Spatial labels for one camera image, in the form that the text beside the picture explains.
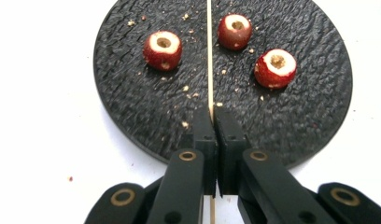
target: white table surface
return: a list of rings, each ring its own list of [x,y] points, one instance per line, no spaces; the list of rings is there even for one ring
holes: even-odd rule
[[[164,174],[95,88],[94,41],[115,2],[0,1],[0,223],[83,223],[106,189]],[[346,43],[354,89],[337,135],[290,171],[311,190],[341,182],[381,205],[381,0],[315,2]],[[236,197],[216,203],[217,223],[242,223]]]

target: hollow center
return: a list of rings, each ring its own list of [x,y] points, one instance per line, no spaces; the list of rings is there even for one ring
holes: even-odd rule
[[[351,196],[351,195],[348,194],[347,192],[338,192],[337,195],[338,195],[340,198],[342,198],[343,200],[354,201],[353,196]]]
[[[171,41],[167,38],[160,37],[158,38],[158,45],[162,48],[169,48],[171,45]]]
[[[182,154],[182,156],[185,158],[185,159],[192,159],[193,158],[193,154],[189,153],[189,152],[186,152],[184,154]]]
[[[116,199],[120,202],[127,201],[131,198],[131,194],[129,192],[122,192],[117,195]]]
[[[233,27],[233,29],[236,29],[236,30],[244,29],[244,25],[243,25],[243,23],[240,22],[240,21],[234,21],[234,22],[232,23],[232,27]]]
[[[270,64],[276,69],[280,69],[286,65],[286,60],[284,60],[284,57],[281,55],[273,55]]]

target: wooden skewer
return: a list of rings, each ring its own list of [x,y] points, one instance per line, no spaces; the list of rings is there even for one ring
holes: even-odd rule
[[[211,0],[207,0],[207,75],[208,75],[208,108],[214,122],[214,86],[213,86],[213,34]],[[210,223],[215,224],[215,200],[210,197]]]

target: black plastic part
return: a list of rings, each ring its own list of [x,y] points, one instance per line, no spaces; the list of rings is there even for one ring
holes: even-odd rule
[[[216,195],[218,145],[207,107],[194,111],[193,148],[205,155],[205,195]]]
[[[237,199],[237,207],[245,224],[257,224],[257,223],[266,223],[266,216],[264,215],[261,207],[255,201],[255,197],[251,197],[250,200],[246,200],[245,192],[247,194],[251,193],[247,184],[241,185],[240,192],[243,192],[243,197],[239,195]]]
[[[150,209],[152,209],[153,203],[155,202],[156,194],[158,193],[159,187],[161,186],[162,179],[163,177],[157,179],[155,182],[145,188],[144,207],[148,213]]]
[[[180,149],[168,164],[148,217],[148,224],[202,223],[205,158],[194,149]]]
[[[238,162],[249,143],[232,113],[224,107],[214,107],[214,124],[219,141],[219,192],[221,196],[237,194]]]
[[[321,185],[317,198],[339,223],[381,223],[381,207],[350,186]]]
[[[268,223],[336,223],[272,153],[248,149],[241,175]],[[239,192],[249,198],[249,192]]]
[[[118,184],[108,189],[92,208],[85,224],[144,223],[147,213],[145,192],[136,184]]]

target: bolt hole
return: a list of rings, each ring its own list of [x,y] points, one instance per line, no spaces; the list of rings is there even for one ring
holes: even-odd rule
[[[185,151],[179,154],[179,158],[183,161],[193,161],[196,159],[196,153],[191,151]]]
[[[131,203],[135,198],[132,189],[119,189],[111,197],[111,203],[116,206],[124,206]]]
[[[171,212],[165,215],[164,221],[168,224],[177,224],[181,221],[181,214],[178,212]]]
[[[359,196],[347,189],[334,188],[331,190],[331,196],[339,203],[348,206],[358,206],[360,204]]]
[[[301,212],[299,214],[299,218],[303,223],[316,223],[317,219],[316,216],[311,212]]]
[[[164,49],[169,48],[171,46],[171,41],[164,37],[158,38],[157,42],[158,45]]]
[[[261,151],[251,152],[250,157],[256,161],[266,161],[267,160],[267,155]]]

